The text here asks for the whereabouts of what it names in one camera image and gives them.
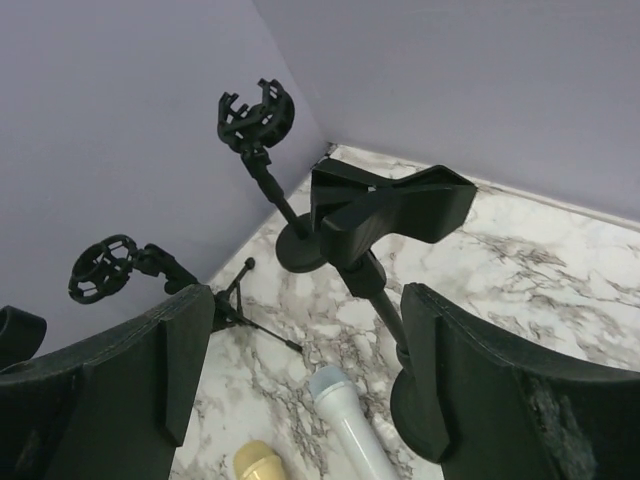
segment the lavender wall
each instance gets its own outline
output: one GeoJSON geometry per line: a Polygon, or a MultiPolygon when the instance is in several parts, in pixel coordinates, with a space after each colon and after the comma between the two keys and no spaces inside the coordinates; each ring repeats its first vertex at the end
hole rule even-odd
{"type": "Polygon", "coordinates": [[[287,190],[325,147],[250,0],[2,2],[0,65],[0,306],[49,321],[40,353],[164,298],[136,276],[73,303],[70,269],[91,243],[155,242],[207,280],[272,211],[216,136],[223,91],[257,101],[264,76],[291,92],[273,165],[287,190]]]}
{"type": "Polygon", "coordinates": [[[638,0],[254,0],[329,140],[640,220],[638,0]]]}

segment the white marble tile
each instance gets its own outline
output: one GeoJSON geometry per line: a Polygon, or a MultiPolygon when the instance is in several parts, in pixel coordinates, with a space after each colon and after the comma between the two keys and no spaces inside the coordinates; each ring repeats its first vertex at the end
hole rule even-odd
{"type": "MultiPolygon", "coordinates": [[[[424,166],[340,147],[333,157],[399,178],[424,166]]],[[[309,182],[293,195],[309,209],[309,182]]],[[[294,275],[274,255],[284,226],[274,215],[212,281],[224,288],[248,256],[245,314],[304,346],[298,355],[245,327],[212,336],[173,480],[233,479],[234,453],[261,439],[291,480],[355,479],[337,439],[314,414],[306,381],[318,366],[342,366],[403,479],[442,479],[397,436],[389,394],[400,370],[394,342],[371,306],[353,299],[325,266],[294,275]]],[[[533,342],[640,371],[640,233],[551,207],[486,184],[467,223],[437,245],[390,235],[374,247],[388,292],[422,282],[470,312],[533,342]]]]}

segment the white microphone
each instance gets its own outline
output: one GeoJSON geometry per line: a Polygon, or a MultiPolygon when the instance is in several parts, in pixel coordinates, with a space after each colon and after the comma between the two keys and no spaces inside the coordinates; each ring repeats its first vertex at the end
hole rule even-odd
{"type": "Polygon", "coordinates": [[[309,379],[316,412],[338,435],[361,480],[399,480],[371,425],[364,418],[356,386],[329,365],[309,379]]]}

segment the black plastic bracket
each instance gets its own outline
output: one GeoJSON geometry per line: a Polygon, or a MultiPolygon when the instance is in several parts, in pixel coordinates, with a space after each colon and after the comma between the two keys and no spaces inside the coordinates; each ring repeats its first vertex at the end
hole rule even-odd
{"type": "Polygon", "coordinates": [[[387,274],[371,250],[367,250],[348,267],[337,267],[349,292],[356,298],[371,299],[384,291],[387,274]]]}
{"type": "Polygon", "coordinates": [[[0,310],[0,370],[31,359],[47,333],[44,318],[7,305],[0,310]]]}
{"type": "Polygon", "coordinates": [[[291,96],[277,80],[260,79],[260,103],[246,103],[237,110],[237,93],[225,92],[218,102],[218,137],[236,153],[271,148],[282,141],[293,126],[295,107],[291,96]]]}
{"type": "Polygon", "coordinates": [[[133,270],[165,276],[165,293],[174,295],[198,279],[162,248],[152,243],[138,249],[126,235],[112,235],[87,248],[76,260],[69,279],[69,295],[83,305],[113,295],[127,284],[133,270]]]}
{"type": "Polygon", "coordinates": [[[311,220],[322,255],[349,267],[385,235],[437,243],[467,218],[476,186],[438,165],[397,180],[327,158],[311,175],[311,220]]]}
{"type": "Polygon", "coordinates": [[[414,375],[394,384],[401,438],[447,480],[640,478],[640,373],[569,357],[425,285],[402,294],[414,375]]]}

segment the black stand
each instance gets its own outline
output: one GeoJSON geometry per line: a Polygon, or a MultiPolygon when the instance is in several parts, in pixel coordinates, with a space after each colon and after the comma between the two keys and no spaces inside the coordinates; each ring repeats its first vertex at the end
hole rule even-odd
{"type": "Polygon", "coordinates": [[[322,254],[354,297],[371,302],[396,340],[403,370],[391,396],[393,421],[407,445],[432,461],[433,436],[425,424],[409,339],[384,291],[384,268],[370,248],[389,233],[440,241],[464,223],[475,193],[471,182],[442,166],[391,180],[328,158],[311,176],[311,217],[322,254]]]}
{"type": "Polygon", "coordinates": [[[222,95],[218,105],[218,136],[240,154],[262,193],[287,220],[276,242],[280,264],[293,273],[310,272],[326,263],[320,255],[318,237],[311,231],[310,215],[295,214],[282,188],[267,170],[271,159],[266,148],[282,141],[293,125],[293,100],[276,80],[261,79],[258,85],[262,88],[262,102],[251,108],[244,104],[233,110],[238,94],[222,95]]]}
{"type": "MultiPolygon", "coordinates": [[[[243,315],[240,281],[255,265],[255,260],[248,258],[231,285],[215,294],[216,308],[211,332],[219,332],[235,325],[247,325],[262,330],[292,350],[302,353],[302,347],[297,343],[276,335],[243,315]],[[237,298],[236,308],[230,303],[234,292],[237,298]]],[[[150,243],[143,249],[138,249],[136,243],[126,235],[113,235],[90,246],[80,255],[72,269],[69,295],[83,305],[96,303],[119,292],[129,281],[133,270],[153,277],[163,274],[166,278],[164,291],[169,295],[200,283],[172,255],[157,245],[150,243]]]]}

